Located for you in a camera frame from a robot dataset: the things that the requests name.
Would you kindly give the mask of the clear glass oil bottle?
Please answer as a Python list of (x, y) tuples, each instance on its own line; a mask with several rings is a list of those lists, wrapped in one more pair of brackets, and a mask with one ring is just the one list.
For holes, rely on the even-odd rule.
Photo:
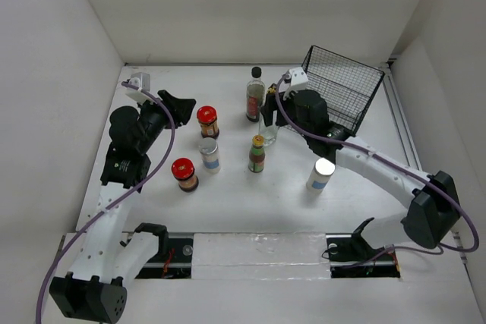
[[(276, 92), (276, 84), (272, 83), (270, 87), (267, 89), (265, 95), (267, 93)], [(259, 134), (264, 138), (264, 146), (268, 147), (272, 145), (277, 138), (279, 127), (276, 125), (277, 119), (277, 110), (273, 114), (273, 125), (269, 127), (265, 127), (262, 119), (262, 115), (260, 113), (260, 120), (259, 120)]]

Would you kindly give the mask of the dark soy sauce bottle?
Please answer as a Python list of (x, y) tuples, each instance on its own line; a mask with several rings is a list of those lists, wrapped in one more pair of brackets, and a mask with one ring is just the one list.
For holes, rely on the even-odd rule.
[(264, 103), (266, 87), (261, 80), (262, 70), (255, 66), (251, 69), (251, 80), (246, 88), (246, 117), (251, 122), (258, 122), (260, 119), (260, 108)]

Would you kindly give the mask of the silver lid shaker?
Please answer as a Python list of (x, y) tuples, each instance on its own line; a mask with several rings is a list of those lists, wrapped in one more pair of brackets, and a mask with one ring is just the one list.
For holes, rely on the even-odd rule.
[(306, 183), (307, 189), (315, 193), (321, 193), (327, 186), (331, 177), (336, 170), (336, 166), (331, 161), (325, 158), (319, 158), (311, 170), (309, 178)]
[(198, 144), (204, 168), (213, 174), (220, 171), (219, 147), (215, 139), (205, 137)]

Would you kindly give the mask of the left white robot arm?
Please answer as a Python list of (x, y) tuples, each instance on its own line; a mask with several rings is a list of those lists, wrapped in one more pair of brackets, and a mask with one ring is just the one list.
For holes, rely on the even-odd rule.
[(165, 90), (152, 95), (131, 93), (137, 106), (125, 105), (109, 116), (110, 144), (101, 174), (96, 210), (73, 237), (84, 241), (73, 265), (63, 277), (54, 277), (49, 294), (69, 319), (117, 323), (125, 310), (128, 286), (150, 260), (169, 253), (164, 225), (141, 223), (126, 244), (122, 230), (142, 187), (160, 169), (152, 168), (148, 150), (164, 130), (186, 125), (195, 99), (179, 99)]

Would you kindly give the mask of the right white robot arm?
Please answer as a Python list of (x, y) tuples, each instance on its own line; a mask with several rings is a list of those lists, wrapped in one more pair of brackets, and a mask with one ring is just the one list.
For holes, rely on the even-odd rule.
[(277, 124), (296, 129), (314, 154), (361, 175), (406, 208), (406, 215), (378, 220), (369, 232), (354, 236), (351, 249), (357, 257), (367, 259), (379, 246), (405, 241), (432, 250), (459, 220), (463, 211), (448, 174), (428, 175), (389, 160), (326, 115), (318, 117), (318, 112), (327, 113), (327, 105), (317, 91), (278, 93), (272, 85), (261, 112), (266, 123), (276, 113)]

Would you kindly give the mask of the red lid jar back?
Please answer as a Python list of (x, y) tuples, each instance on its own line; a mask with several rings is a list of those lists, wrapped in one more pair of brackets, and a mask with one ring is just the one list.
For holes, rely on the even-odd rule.
[(200, 125), (201, 136), (216, 139), (219, 136), (217, 112), (210, 105), (201, 106), (197, 110), (197, 121)]

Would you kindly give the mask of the red lid jar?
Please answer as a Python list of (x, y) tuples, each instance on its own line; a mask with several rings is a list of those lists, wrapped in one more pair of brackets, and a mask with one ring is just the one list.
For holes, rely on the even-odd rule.
[(201, 136), (216, 139), (219, 136), (217, 112), (210, 105), (201, 106), (197, 110), (197, 121), (200, 125)]
[(199, 180), (193, 162), (188, 158), (179, 158), (172, 163), (171, 172), (179, 188), (187, 193), (197, 189)]

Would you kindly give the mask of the green label sauce bottle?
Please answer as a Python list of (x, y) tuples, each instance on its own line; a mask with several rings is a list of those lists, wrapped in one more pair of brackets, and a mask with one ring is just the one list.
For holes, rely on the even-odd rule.
[(253, 173), (260, 173), (264, 169), (265, 150), (264, 138), (261, 135), (255, 135), (252, 138), (252, 144), (249, 152), (248, 168)]

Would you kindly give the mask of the red lid jar front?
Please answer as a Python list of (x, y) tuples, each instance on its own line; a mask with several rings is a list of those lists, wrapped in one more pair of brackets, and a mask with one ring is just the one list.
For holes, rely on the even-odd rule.
[(187, 193), (197, 189), (199, 180), (193, 162), (188, 158), (179, 158), (172, 163), (171, 172), (179, 188)]

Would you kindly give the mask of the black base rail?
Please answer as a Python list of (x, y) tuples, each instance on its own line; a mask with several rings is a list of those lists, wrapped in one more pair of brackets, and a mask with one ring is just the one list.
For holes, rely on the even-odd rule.
[[(368, 248), (353, 234), (324, 235), (327, 247), (321, 256), (330, 264), (330, 278), (398, 278), (400, 276), (398, 263), (391, 249)], [(192, 278), (193, 245), (194, 236), (170, 237), (167, 254), (150, 259), (137, 278)]]

